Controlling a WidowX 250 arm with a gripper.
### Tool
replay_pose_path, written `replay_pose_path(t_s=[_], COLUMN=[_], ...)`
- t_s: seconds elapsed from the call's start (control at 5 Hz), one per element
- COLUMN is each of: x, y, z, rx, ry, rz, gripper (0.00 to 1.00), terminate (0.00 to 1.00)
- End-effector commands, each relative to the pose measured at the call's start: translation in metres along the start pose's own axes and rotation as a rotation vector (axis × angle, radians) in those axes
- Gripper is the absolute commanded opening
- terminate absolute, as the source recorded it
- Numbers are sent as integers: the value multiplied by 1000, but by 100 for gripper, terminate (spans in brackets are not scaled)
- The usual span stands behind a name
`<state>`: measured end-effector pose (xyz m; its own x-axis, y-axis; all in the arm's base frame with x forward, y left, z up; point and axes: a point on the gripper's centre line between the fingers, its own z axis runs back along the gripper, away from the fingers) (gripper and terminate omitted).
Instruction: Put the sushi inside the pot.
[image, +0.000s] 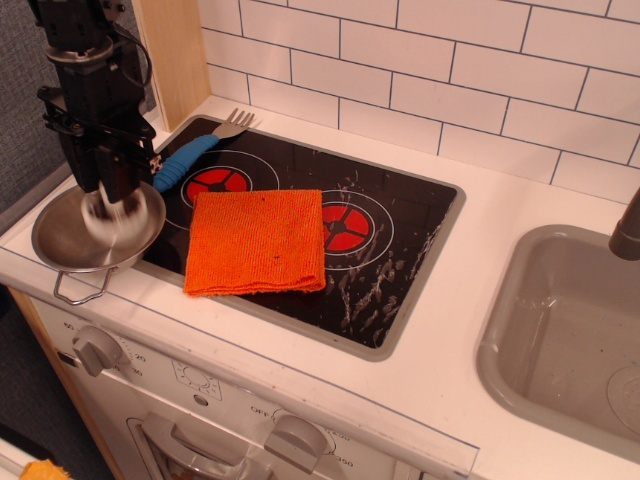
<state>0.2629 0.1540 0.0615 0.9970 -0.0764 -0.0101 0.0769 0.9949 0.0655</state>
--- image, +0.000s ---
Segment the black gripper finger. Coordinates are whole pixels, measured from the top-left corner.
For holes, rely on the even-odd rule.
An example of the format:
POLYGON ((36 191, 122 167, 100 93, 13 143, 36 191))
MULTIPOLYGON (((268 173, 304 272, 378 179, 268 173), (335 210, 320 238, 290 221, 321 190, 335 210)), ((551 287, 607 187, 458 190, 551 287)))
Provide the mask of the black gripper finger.
POLYGON ((94 192, 99 188, 99 168, 95 149, 98 137, 92 133, 82 136, 59 133, 59 141, 77 184, 84 192, 94 192))
POLYGON ((132 194, 140 185, 140 175, 155 174, 161 164, 159 154, 139 145, 104 144, 96 155, 100 182, 110 203, 132 194))

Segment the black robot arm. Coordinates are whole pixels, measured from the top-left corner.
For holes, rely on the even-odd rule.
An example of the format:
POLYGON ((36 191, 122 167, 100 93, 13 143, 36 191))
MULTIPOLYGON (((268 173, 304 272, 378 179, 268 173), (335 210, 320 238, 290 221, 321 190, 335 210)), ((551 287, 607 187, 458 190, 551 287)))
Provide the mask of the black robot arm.
POLYGON ((59 81, 37 92, 45 125, 58 133, 85 192, 102 189, 109 202, 123 200, 156 157, 156 132, 141 113, 150 57, 118 24, 125 10, 120 1, 33 1, 30 8, 59 81))

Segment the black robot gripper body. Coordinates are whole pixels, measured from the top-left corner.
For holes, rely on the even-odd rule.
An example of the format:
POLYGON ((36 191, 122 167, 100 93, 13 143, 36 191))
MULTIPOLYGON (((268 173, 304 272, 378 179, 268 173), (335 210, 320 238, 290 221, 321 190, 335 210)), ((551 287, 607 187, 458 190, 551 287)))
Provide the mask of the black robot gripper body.
POLYGON ((43 87, 47 127, 56 131, 65 157, 79 160, 106 141, 139 160, 155 157, 155 130, 140 113, 145 83, 135 49, 48 49, 59 86, 43 87))

